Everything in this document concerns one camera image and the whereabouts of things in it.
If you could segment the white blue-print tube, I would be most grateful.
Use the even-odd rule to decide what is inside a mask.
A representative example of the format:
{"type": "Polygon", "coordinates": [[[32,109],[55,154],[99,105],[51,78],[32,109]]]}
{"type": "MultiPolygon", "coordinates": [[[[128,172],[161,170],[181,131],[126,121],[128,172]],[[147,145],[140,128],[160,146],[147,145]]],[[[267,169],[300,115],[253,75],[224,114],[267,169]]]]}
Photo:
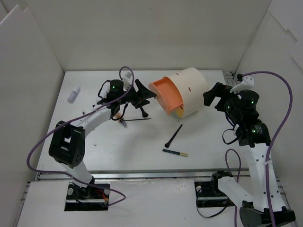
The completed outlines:
{"type": "Polygon", "coordinates": [[[124,74],[124,76],[122,77],[122,82],[125,90],[128,90],[132,86],[132,81],[133,81],[133,76],[130,72],[124,74]]]}

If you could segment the orange drawer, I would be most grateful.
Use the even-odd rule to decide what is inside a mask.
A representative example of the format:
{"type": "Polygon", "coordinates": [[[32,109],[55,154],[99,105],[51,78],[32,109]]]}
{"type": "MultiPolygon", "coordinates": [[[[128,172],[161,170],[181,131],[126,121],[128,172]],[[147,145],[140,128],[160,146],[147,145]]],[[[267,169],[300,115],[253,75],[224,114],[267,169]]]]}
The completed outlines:
{"type": "Polygon", "coordinates": [[[150,91],[155,93],[156,99],[168,116],[178,107],[183,108],[183,99],[176,85],[168,77],[152,82],[148,85],[150,91]]]}

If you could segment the cream round drawer organizer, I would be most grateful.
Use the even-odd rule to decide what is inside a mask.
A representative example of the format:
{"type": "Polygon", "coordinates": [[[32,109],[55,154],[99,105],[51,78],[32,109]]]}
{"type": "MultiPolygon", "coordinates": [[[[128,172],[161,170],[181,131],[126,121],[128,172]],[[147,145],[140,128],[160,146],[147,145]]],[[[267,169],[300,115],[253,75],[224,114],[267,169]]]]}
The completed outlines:
{"type": "Polygon", "coordinates": [[[204,106],[203,93],[209,90],[209,86],[203,74],[196,68],[187,68],[166,77],[176,85],[183,99],[184,114],[182,118],[204,106]]]}

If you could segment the yellow drawer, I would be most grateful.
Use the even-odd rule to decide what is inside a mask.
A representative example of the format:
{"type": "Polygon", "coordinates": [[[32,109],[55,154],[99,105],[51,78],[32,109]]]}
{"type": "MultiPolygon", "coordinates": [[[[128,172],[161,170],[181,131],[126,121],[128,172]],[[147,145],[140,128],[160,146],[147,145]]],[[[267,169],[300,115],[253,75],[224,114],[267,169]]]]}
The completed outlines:
{"type": "Polygon", "coordinates": [[[178,107],[170,112],[170,115],[175,119],[181,119],[183,117],[184,110],[182,107],[178,107]]]}

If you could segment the small white lilac tube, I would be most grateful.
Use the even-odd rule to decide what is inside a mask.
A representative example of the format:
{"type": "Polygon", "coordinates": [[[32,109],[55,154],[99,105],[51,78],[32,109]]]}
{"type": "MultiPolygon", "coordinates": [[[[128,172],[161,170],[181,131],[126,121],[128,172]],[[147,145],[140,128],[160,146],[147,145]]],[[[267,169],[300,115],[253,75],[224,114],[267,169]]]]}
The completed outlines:
{"type": "Polygon", "coordinates": [[[77,87],[71,92],[71,94],[69,95],[69,97],[68,97],[68,99],[67,99],[68,103],[73,103],[73,102],[75,101],[75,99],[76,99],[76,97],[77,97],[79,91],[80,91],[80,87],[77,86],[77,87]]]}

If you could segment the dark green gold pencil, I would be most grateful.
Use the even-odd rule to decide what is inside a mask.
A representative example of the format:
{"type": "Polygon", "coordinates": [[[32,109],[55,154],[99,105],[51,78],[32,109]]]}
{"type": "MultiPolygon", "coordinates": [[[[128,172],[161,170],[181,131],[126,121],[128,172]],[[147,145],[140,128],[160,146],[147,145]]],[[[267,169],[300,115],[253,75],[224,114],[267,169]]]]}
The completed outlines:
{"type": "Polygon", "coordinates": [[[177,151],[173,151],[173,150],[169,150],[169,149],[163,149],[162,150],[165,153],[169,153],[169,154],[173,154],[173,155],[178,155],[178,156],[183,156],[183,157],[187,157],[188,154],[186,153],[182,153],[182,152],[177,152],[177,151]]]}

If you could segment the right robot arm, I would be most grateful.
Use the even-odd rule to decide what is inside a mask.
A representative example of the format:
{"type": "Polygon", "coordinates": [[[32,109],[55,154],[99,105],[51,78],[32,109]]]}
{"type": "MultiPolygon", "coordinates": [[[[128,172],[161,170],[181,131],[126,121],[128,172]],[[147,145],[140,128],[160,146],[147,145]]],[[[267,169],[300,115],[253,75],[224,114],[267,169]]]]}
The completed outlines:
{"type": "Polygon", "coordinates": [[[272,159],[267,151],[271,144],[267,126],[259,119],[256,104],[259,95],[252,90],[232,92],[232,87],[217,82],[203,94],[204,105],[209,106],[218,97],[217,111],[225,113],[231,122],[239,146],[244,147],[253,194],[249,194],[227,172],[215,173],[209,183],[215,195],[224,193],[239,208],[245,227],[282,227],[296,220],[281,197],[272,159]]]}

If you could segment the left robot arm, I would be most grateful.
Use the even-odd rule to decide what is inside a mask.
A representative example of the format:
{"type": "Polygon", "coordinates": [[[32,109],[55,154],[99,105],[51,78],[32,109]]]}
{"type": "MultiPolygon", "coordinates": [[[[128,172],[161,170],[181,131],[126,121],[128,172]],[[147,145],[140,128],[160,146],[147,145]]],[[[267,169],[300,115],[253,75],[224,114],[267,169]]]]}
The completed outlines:
{"type": "Polygon", "coordinates": [[[64,125],[64,121],[57,123],[60,129],[54,132],[49,147],[49,156],[60,163],[73,177],[78,186],[78,194],[87,199],[93,196],[95,187],[94,178],[88,172],[83,158],[85,155],[85,139],[102,123],[111,120],[120,110],[120,105],[127,107],[131,104],[136,109],[149,104],[149,98],[156,94],[147,89],[138,79],[135,80],[137,90],[131,87],[126,80],[107,80],[98,92],[100,100],[97,105],[110,103],[99,110],[94,109],[92,114],[75,124],[64,125]]]}

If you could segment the black brush near organizer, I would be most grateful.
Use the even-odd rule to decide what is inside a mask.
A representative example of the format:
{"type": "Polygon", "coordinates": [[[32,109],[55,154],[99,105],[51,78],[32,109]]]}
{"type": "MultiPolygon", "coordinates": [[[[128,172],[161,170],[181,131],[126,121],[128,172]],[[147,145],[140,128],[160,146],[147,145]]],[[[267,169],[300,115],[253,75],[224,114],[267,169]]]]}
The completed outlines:
{"type": "Polygon", "coordinates": [[[143,106],[145,106],[147,103],[145,101],[142,101],[140,103],[140,110],[141,110],[141,113],[142,113],[142,117],[143,118],[147,118],[149,115],[147,112],[145,112],[145,110],[143,109],[143,106]]]}

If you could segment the thin black eyeliner pencil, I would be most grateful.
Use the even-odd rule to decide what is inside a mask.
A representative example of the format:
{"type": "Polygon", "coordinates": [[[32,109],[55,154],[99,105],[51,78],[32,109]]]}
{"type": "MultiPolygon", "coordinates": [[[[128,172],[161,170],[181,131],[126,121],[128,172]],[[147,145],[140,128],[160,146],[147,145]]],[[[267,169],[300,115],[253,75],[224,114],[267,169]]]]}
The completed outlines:
{"type": "Polygon", "coordinates": [[[144,121],[144,120],[151,120],[151,118],[127,119],[127,120],[124,120],[124,121],[125,122],[132,122],[132,121],[144,121]]]}

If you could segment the black brush front centre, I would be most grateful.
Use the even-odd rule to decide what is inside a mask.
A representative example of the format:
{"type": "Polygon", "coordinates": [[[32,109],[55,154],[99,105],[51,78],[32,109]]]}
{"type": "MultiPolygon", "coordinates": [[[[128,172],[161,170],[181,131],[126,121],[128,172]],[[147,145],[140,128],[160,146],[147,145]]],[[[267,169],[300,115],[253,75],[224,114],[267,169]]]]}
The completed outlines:
{"type": "Polygon", "coordinates": [[[180,131],[180,129],[182,128],[182,124],[178,127],[178,129],[174,132],[174,134],[172,135],[172,137],[169,139],[169,141],[167,143],[164,144],[165,148],[168,148],[170,146],[170,144],[172,143],[172,141],[174,140],[174,138],[176,137],[176,135],[178,134],[178,132],[180,131]]]}

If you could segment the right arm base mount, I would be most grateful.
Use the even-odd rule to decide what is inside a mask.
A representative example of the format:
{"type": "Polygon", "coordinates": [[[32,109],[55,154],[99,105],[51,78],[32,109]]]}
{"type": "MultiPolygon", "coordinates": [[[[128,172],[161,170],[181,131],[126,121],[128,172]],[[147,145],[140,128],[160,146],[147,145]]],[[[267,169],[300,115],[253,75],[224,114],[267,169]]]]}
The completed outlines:
{"type": "Polygon", "coordinates": [[[196,206],[198,208],[227,208],[236,206],[227,194],[219,190],[218,180],[222,177],[233,177],[231,172],[217,171],[207,181],[195,181],[196,206]]]}

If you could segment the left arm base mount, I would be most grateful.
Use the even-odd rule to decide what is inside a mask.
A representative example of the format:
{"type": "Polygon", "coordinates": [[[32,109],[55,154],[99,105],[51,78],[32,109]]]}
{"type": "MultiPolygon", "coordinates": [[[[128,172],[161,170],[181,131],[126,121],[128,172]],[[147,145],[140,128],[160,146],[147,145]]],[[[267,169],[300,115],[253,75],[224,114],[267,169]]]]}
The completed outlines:
{"type": "Polygon", "coordinates": [[[69,183],[64,211],[105,211],[109,204],[109,184],[100,184],[106,189],[87,186],[79,187],[69,183]]]}

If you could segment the aluminium rail frame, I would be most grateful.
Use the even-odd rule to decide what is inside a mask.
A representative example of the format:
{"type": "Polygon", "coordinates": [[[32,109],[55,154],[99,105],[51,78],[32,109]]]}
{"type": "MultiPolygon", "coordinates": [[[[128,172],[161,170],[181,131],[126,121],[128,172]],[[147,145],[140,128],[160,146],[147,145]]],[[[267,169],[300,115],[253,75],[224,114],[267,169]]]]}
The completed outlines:
{"type": "Polygon", "coordinates": [[[182,172],[182,173],[117,173],[117,174],[94,174],[94,184],[109,184],[113,180],[132,180],[132,179],[164,179],[164,178],[194,178],[195,181],[207,181],[211,179],[214,172],[182,172]]]}

